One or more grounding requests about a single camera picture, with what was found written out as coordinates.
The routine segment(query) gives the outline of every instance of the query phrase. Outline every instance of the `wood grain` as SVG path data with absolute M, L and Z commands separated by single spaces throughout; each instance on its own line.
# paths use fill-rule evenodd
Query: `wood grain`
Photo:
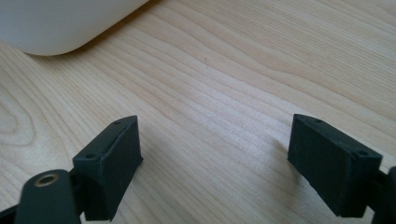
M 0 44 L 0 210 L 139 117 L 145 158 L 113 223 L 370 223 L 335 217 L 287 162 L 292 115 L 396 164 L 396 2 L 151 0 L 65 55 Z

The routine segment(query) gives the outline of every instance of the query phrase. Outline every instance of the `tabletop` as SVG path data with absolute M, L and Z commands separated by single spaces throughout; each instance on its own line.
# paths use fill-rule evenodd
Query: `tabletop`
M 0 210 L 137 115 L 144 161 L 113 223 L 370 223 L 336 217 L 290 165 L 290 125 L 323 119 L 386 173 L 395 71 L 392 0 L 151 0 L 63 55 L 0 44 Z

